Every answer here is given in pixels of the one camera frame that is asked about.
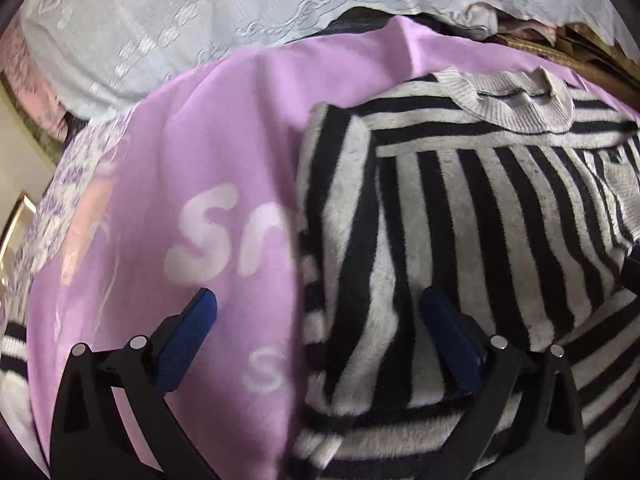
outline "metal pin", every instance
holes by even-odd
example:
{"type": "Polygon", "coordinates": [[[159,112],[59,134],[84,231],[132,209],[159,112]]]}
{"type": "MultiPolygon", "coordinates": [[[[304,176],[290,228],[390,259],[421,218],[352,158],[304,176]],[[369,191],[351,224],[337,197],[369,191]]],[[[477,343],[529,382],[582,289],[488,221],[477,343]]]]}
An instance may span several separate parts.
{"type": "Polygon", "coordinates": [[[86,345],[84,343],[78,343],[71,349],[71,353],[76,357],[78,357],[84,354],[85,350],[86,350],[86,345]]]}
{"type": "Polygon", "coordinates": [[[564,348],[560,345],[551,345],[551,353],[556,357],[562,357],[564,355],[564,348]]]}
{"type": "Polygon", "coordinates": [[[509,342],[507,341],[507,339],[505,337],[502,337],[501,335],[494,335],[491,338],[491,346],[497,348],[498,350],[504,350],[508,345],[509,342]]]}
{"type": "Polygon", "coordinates": [[[129,346],[134,350],[140,350],[146,346],[146,337],[143,335],[137,335],[131,341],[129,341],[129,346]]]}

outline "purple garment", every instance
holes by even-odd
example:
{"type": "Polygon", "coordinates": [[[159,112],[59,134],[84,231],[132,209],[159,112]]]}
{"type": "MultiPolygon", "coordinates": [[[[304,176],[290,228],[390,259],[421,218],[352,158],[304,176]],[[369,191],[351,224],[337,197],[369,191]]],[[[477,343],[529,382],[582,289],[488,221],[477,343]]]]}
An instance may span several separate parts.
{"type": "MultiPolygon", "coordinates": [[[[117,348],[149,334],[203,285],[216,293],[219,317],[168,403],[223,479],[281,476],[303,391],[291,233],[309,111],[320,101],[350,107],[449,65],[471,73],[543,66],[630,113],[567,68],[406,18],[367,34],[243,51],[176,78],[136,109],[63,248],[34,279],[28,367],[45,452],[71,347],[117,348]]],[[[140,456],[154,463],[130,413],[125,420],[140,456]]]]}

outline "black and white striped sweater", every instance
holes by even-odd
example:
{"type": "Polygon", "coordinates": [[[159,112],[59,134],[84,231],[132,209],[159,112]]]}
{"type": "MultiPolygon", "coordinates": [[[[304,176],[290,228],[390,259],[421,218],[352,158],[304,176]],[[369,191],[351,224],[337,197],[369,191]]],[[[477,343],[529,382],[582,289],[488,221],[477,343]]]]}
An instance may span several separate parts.
{"type": "MultiPolygon", "coordinates": [[[[424,472],[470,402],[418,316],[430,285],[489,335],[561,342],[591,462],[638,402],[638,125],[539,70],[316,106],[299,171],[308,391],[289,477],[424,472]]],[[[509,438],[508,403],[484,460],[509,438]]]]}

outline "beige wall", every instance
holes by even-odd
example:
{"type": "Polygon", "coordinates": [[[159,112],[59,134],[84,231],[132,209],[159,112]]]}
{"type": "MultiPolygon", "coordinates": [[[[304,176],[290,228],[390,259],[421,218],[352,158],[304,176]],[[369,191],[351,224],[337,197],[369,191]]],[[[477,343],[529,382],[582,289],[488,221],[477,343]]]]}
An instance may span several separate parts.
{"type": "Polygon", "coordinates": [[[25,191],[35,202],[44,193],[54,165],[22,124],[0,86],[0,232],[25,191]]]}

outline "white bedsheet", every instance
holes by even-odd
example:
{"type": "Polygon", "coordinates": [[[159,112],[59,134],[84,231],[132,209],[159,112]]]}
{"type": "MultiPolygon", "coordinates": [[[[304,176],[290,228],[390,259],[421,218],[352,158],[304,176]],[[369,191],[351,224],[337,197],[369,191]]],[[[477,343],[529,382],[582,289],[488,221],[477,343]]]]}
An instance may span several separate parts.
{"type": "Polygon", "coordinates": [[[129,107],[180,72],[242,46],[313,34],[355,6],[428,12],[476,39],[496,32],[495,9],[547,25],[584,22],[640,60],[609,0],[26,0],[22,24],[61,101],[93,118],[129,107]]]}

